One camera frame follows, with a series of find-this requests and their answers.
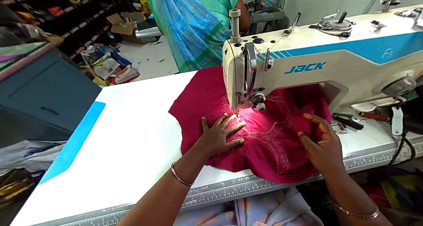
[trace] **woman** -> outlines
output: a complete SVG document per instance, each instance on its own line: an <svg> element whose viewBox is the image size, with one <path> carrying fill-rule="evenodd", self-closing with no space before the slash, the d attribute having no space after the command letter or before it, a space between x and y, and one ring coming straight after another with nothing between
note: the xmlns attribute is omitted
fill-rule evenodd
<svg viewBox="0 0 423 226"><path fill-rule="evenodd" d="M184 156L172 164L171 169L131 208L118 226L171 226L190 189L190 184L194 182L204 163L209 158L244 143L244 139L235 139L228 143L225 141L226 136L245 126L245 122L241 122L226 129L234 117L235 115L226 118L224 114L212 127L207 125L203 117L203 135ZM346 173L342 162L341 142L330 124L316 115L304 114L304 118L318 124L320 131L323 132L322 141L317 143L312 142L304 132L299 132L298 135L310 161L323 175L334 205L338 206L335 207L335 211L341 225L391 226L392 224L378 211L366 193ZM302 219L304 220L296 221L296 218L287 218L273 225L321 224L321 221L313 218L312 213L308 213L308 216Z"/></svg>
<svg viewBox="0 0 423 226"><path fill-rule="evenodd" d="M229 10L241 10L240 30L250 27L242 0L148 0L157 26L166 36L179 72L222 64L222 47L230 39Z"/></svg>

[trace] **hand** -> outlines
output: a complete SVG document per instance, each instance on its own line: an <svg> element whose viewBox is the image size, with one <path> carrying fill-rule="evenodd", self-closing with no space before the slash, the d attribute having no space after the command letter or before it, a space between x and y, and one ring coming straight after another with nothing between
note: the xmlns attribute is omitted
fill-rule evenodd
<svg viewBox="0 0 423 226"><path fill-rule="evenodd" d="M227 114L223 114L216 120L216 122L214 122L214 125L211 128L207 125L206 118L203 117L201 120L203 124L203 135L197 140L192 148L200 148L200 152L205 153L205 157L209 159L224 153L233 147L242 145L245 142L243 138L238 138L228 143L226 142L226 137L229 134L235 133L245 126L245 121L243 121L226 129L235 116L236 115L231 115L227 118Z"/></svg>
<svg viewBox="0 0 423 226"><path fill-rule="evenodd" d="M342 163L342 146L338 135L330 124L316 115L303 114L304 118L319 124L323 132L322 141L314 143L306 133L299 132L299 140L307 151L311 163L319 170L324 178L346 173Z"/></svg>

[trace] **embroidered fabric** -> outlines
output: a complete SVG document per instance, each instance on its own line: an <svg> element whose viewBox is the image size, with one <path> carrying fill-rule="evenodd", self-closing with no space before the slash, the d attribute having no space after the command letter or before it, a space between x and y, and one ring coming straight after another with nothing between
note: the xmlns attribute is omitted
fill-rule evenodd
<svg viewBox="0 0 423 226"><path fill-rule="evenodd" d="M242 147L233 148L207 164L233 172L251 169L253 174L278 183L307 179L317 171L307 157L298 138L306 132L313 141L321 140L316 124L303 118L303 113L331 120L324 95L318 84L274 90L264 102L266 110L259 113L249 108L240 111L246 126L232 136L245 138ZM171 106L169 113L182 129L181 152L185 154L203 134L201 118L212 126L222 114L232 114L223 81L222 67L199 70ZM235 118L229 126L237 124Z"/></svg>

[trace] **colorful fabric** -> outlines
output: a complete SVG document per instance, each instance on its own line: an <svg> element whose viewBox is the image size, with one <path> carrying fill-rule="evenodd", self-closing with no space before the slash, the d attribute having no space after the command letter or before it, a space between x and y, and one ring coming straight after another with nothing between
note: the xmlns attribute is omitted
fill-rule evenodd
<svg viewBox="0 0 423 226"><path fill-rule="evenodd" d="M231 30L199 0L148 0L172 51L179 72L222 64Z"/></svg>
<svg viewBox="0 0 423 226"><path fill-rule="evenodd" d="M319 226L296 188L180 213L173 226Z"/></svg>
<svg viewBox="0 0 423 226"><path fill-rule="evenodd" d="M316 124L304 119L304 113L331 120L324 95L319 85L306 85L274 90L266 97L266 110L259 113L249 108L240 111L246 126L227 141L245 138L240 148L233 148L207 164L233 172L251 169L258 177L278 183L293 183L316 173L298 132L306 132L318 142L321 132ZM199 70L171 106L182 129L181 152L185 154L203 134L201 118L209 126L224 113L233 113L223 81L222 67ZM235 125L235 118L229 126Z"/></svg>
<svg viewBox="0 0 423 226"><path fill-rule="evenodd" d="M238 0L199 0L212 12L220 22L230 28L229 10L235 8Z"/></svg>

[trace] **drawer handle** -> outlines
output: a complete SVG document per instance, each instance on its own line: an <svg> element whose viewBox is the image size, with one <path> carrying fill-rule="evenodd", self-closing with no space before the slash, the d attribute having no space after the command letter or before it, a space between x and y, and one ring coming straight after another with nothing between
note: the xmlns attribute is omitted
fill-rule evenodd
<svg viewBox="0 0 423 226"><path fill-rule="evenodd" d="M51 112L51 113L53 113L53 114L55 114L55 115L59 115L59 113L57 113L57 111L56 111L56 110L52 110L52 109L50 109L50 108L41 107L41 110L47 110L48 112Z"/></svg>

